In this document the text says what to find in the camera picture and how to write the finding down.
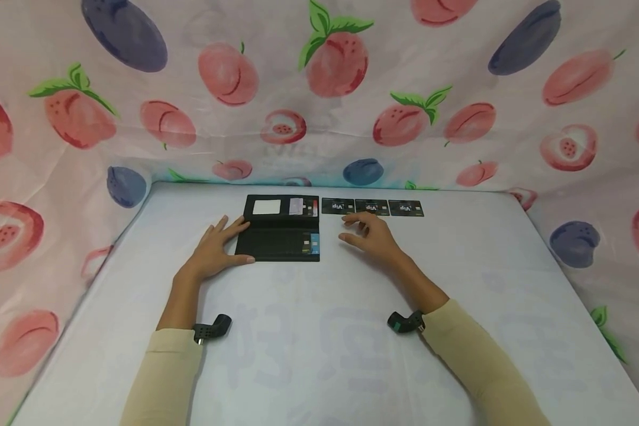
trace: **left hand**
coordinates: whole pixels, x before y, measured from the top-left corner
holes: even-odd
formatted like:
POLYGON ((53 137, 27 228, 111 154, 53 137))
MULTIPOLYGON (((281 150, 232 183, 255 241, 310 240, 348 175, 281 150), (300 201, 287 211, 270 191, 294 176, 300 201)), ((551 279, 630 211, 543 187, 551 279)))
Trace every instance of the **left hand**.
POLYGON ((239 219, 235 220, 227 228, 225 228, 226 224, 227 216, 222 216, 216 226, 208 226, 206 233, 199 241, 199 245, 194 249, 193 255, 180 268, 177 275, 193 280, 196 283, 201 283, 204 279, 213 277, 222 269, 256 261, 253 256, 246 254, 230 256, 226 254, 224 248, 226 242, 239 235, 251 223, 244 222, 244 217, 239 216, 239 219))

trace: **hand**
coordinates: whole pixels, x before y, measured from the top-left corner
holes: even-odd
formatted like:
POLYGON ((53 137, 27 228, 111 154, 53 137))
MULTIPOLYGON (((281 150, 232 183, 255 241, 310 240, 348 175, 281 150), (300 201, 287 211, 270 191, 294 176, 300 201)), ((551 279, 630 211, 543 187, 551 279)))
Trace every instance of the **hand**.
POLYGON ((351 214, 342 217, 346 226, 358 225, 358 233, 348 234, 342 233, 338 237, 351 246, 358 247, 366 254, 372 256, 381 263, 392 264, 400 257, 404 256, 404 252, 400 249, 388 229, 388 224, 381 220, 378 216, 370 212, 363 211, 358 214, 351 214))
POLYGON ((180 277, 189 279, 189 281, 201 283, 204 279, 213 277, 222 269, 256 261, 253 256, 245 254, 229 256, 224 250, 225 243, 239 235, 251 223, 244 223, 244 217, 240 216, 227 228, 225 228, 226 224, 227 216, 222 216, 222 219, 215 227, 213 225, 208 226, 206 233, 199 241, 199 245, 194 249, 193 255, 180 268, 176 277, 180 275, 180 277))

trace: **fabric backdrop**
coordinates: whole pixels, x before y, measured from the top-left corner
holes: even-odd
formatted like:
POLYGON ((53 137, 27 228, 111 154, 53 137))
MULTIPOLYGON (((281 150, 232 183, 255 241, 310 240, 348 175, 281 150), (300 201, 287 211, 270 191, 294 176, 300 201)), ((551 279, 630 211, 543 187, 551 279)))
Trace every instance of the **fabric backdrop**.
POLYGON ((157 180, 512 192, 639 391, 639 0, 0 0, 0 426, 157 180))

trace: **fruit pattern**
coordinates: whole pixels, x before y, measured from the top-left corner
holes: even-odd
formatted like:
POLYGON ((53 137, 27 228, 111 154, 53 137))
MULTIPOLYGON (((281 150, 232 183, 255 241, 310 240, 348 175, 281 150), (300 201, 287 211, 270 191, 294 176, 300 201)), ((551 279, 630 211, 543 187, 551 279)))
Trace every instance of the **fruit pattern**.
MULTIPOLYGON (((446 27, 475 13, 477 0, 410 0, 409 8, 415 22, 430 28, 446 27)), ((133 70, 144 73, 161 72, 168 64, 166 42, 157 24, 142 9, 129 0, 81 0, 82 18, 92 36, 107 54, 133 70)), ((305 73, 308 89, 320 98, 340 98, 367 84, 369 52, 365 40, 378 31, 374 21, 332 15, 325 5, 309 0, 311 33, 298 58, 298 70, 305 73)), ((557 38, 561 28, 561 3, 548 0, 538 5, 518 22, 491 55, 487 70, 495 76, 511 76, 540 61, 557 38)), ((245 54, 244 41, 232 46, 222 41, 199 46, 196 63, 205 89, 220 107, 243 107, 255 99, 261 84, 257 66, 245 54)), ((613 55, 607 49, 587 50, 566 59, 553 69, 542 89, 545 106, 557 108, 582 102, 604 88, 614 78, 616 63, 625 50, 613 55)), ((539 67, 549 68, 543 59, 539 67)), ((373 141, 383 147, 399 147, 422 138, 422 134, 440 120, 438 107, 453 88, 444 82, 431 82, 440 87, 427 98, 417 93, 391 92, 396 103, 387 106, 375 118, 373 141)), ((117 110, 92 90, 90 77, 81 63, 73 63, 65 78, 45 80, 28 93, 42 98, 45 117, 56 134, 71 147, 91 150, 102 143, 112 144, 121 120, 117 110)), ((0 161, 19 149, 22 140, 14 140, 13 122, 9 108, 0 100, 0 161)), ((493 104, 480 102, 460 108, 446 118, 442 130, 448 145, 488 143, 497 121, 498 111, 493 104)), ((179 107, 164 100, 147 100, 139 106, 144 129, 163 149, 187 149, 197 142, 195 122, 179 107)), ((306 119, 300 112, 279 105, 267 113, 260 123, 260 139, 267 144, 302 143, 309 132, 306 119)), ((639 121, 632 134, 639 143, 639 121)), ((535 146, 544 162, 554 172, 579 172, 592 166, 599 146, 599 136, 587 124, 570 124, 552 131, 535 146)), ((363 158, 346 165, 342 180, 359 187, 385 187, 386 171, 377 158, 363 158)), ((478 161, 459 171, 455 188, 474 188, 492 179, 499 170, 498 162, 478 161)), ((248 160, 231 159, 212 165, 215 179, 189 178, 168 169, 168 177, 175 182, 236 181, 246 183, 253 173, 248 160)), ((280 185, 312 186, 312 176, 290 176, 280 185)), ((124 209, 141 205, 149 191, 148 181, 140 172, 125 166, 110 166, 107 170, 109 198, 124 209)), ((439 188, 421 186, 407 180, 404 189, 439 188)), ((532 189, 505 190, 529 211, 539 199, 532 189)), ((28 206, 17 202, 0 201, 0 272, 18 266, 37 250, 45 228, 43 217, 28 206)), ((639 207, 631 219, 631 234, 639 252, 639 207)), ((596 263, 596 249, 601 243, 597 229, 585 221, 568 221, 551 233, 549 247, 562 265, 585 269, 596 263)), ((90 286, 101 265, 111 254, 112 245, 95 248, 82 260, 81 280, 90 286)), ((603 328, 607 319, 606 306, 592 311, 612 351, 624 363, 627 359, 621 345, 603 328)), ((59 336, 59 319, 51 311, 34 309, 17 315, 0 337, 0 377, 16 377, 36 366, 59 336)))

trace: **bed sheet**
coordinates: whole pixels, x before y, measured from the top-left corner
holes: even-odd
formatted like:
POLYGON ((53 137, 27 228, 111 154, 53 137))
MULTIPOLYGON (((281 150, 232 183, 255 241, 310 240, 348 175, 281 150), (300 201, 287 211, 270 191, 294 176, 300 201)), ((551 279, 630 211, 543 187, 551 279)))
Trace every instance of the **bed sheet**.
MULTIPOLYGON (((156 184, 64 332, 14 425, 115 425, 172 275, 247 194, 420 200, 385 217, 401 247, 507 351, 553 425, 639 426, 639 394, 510 194, 156 184)), ((208 343, 191 425, 477 425, 466 392, 417 333, 412 308, 320 215, 319 263, 257 263, 204 286, 208 343)), ((234 244, 229 246, 234 252, 234 244)))

